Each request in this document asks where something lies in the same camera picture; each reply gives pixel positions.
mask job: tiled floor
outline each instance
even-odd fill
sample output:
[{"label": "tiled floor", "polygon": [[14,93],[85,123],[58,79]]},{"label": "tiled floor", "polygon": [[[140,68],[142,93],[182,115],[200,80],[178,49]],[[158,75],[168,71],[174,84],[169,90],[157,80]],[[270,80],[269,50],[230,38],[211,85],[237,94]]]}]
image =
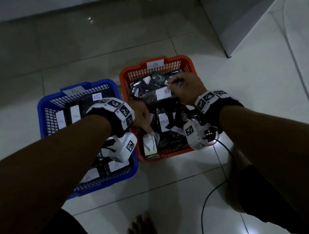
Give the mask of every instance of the tiled floor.
[{"label": "tiled floor", "polygon": [[[166,55],[189,56],[209,89],[223,88],[253,110],[309,123],[309,20],[307,0],[274,4],[226,59],[204,10],[190,0],[118,0],[0,23],[0,159],[40,138],[36,105],[44,96],[83,81],[118,75],[127,66]],[[220,139],[232,142],[223,133]],[[229,155],[216,144],[152,164],[103,190],[68,200],[63,208],[89,233],[125,233],[149,210],[159,233],[201,233],[208,193],[225,180]],[[240,215],[214,192],[204,211],[205,233],[287,233]]]}]

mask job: orange basket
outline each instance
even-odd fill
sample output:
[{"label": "orange basket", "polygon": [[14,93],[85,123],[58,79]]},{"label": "orange basket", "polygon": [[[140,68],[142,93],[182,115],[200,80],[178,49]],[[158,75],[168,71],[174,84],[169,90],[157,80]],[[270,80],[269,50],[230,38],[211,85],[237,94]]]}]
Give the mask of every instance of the orange basket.
[{"label": "orange basket", "polygon": [[[158,60],[162,60],[162,59],[164,59],[164,65],[162,67],[147,69],[147,63],[148,62],[154,62],[154,61],[158,61]],[[193,73],[196,74],[196,71],[195,71],[195,68],[193,66],[191,59],[187,56],[184,56],[184,55],[175,56],[175,57],[171,57],[171,58],[167,58],[166,56],[160,57],[160,58],[154,58],[154,59],[143,61],[139,65],[127,67],[127,68],[123,69],[121,71],[120,75],[119,75],[119,79],[120,79],[120,84],[121,84],[124,100],[127,102],[128,100],[131,99],[131,97],[129,95],[129,93],[130,93],[129,83],[131,81],[137,80],[141,77],[149,76],[154,71],[158,71],[161,74],[165,74],[165,73],[172,72],[172,71],[175,71],[175,70],[180,69],[180,68],[182,68],[184,70],[184,72],[193,72]],[[181,149],[181,150],[171,150],[169,148],[164,148],[162,150],[159,150],[160,158],[153,159],[153,160],[145,160],[145,158],[142,156],[142,154],[140,152],[141,143],[139,141],[139,139],[140,139],[139,138],[139,129],[132,127],[131,132],[134,133],[135,136],[138,139],[138,144],[135,147],[135,151],[136,151],[136,155],[137,155],[138,159],[142,162],[154,162],[154,161],[157,161],[157,160],[161,160],[163,158],[169,158],[169,157],[173,157],[173,156],[176,156],[176,155],[179,155],[179,154],[183,154],[183,153],[193,151],[193,149],[191,147],[187,147],[187,148]]]}]

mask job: person's right arm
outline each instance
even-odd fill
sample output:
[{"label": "person's right arm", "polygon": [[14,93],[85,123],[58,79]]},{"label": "person's right arm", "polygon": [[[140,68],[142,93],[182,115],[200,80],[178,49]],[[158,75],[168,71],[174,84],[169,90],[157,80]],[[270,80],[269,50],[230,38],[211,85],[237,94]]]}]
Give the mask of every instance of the person's right arm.
[{"label": "person's right arm", "polygon": [[[183,88],[173,84],[177,79],[184,80]],[[189,105],[206,92],[193,73],[177,74],[168,88]],[[237,148],[309,223],[309,124],[239,106],[223,107],[219,122]]]}]

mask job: forearm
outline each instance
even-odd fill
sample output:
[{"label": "forearm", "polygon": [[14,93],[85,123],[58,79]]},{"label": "forearm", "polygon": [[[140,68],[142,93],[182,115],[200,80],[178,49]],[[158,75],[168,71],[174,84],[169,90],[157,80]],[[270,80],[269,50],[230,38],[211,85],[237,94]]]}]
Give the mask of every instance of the forearm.
[{"label": "forearm", "polygon": [[105,118],[90,115],[3,159],[2,229],[26,232],[28,227],[34,233],[37,226],[39,232],[78,185],[110,133]]},{"label": "forearm", "polygon": [[309,125],[225,106],[220,125],[269,182],[309,220]]}]

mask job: blue basket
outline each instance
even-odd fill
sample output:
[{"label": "blue basket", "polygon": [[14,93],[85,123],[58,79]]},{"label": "blue basket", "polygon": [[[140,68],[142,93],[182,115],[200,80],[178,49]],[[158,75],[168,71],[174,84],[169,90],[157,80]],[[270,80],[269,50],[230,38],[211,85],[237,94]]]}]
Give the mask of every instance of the blue basket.
[{"label": "blue basket", "polygon": [[[67,96],[65,93],[63,93],[63,91],[70,90],[78,86],[82,86],[86,91],[71,96]],[[66,102],[71,102],[79,99],[82,96],[97,93],[106,89],[113,89],[115,97],[120,98],[117,85],[114,83],[114,81],[109,79],[104,79],[93,83],[83,82],[77,85],[63,88],[59,93],[43,97],[38,104],[41,138],[47,137],[58,131],[56,112],[64,108],[64,104]],[[68,199],[83,196],[85,194],[106,188],[112,184],[131,178],[138,170],[138,159],[136,157],[135,150],[132,152],[132,158],[134,161],[133,166],[119,170],[118,173],[115,173],[106,178],[97,178],[96,180],[92,180],[86,184],[76,187]]]}]

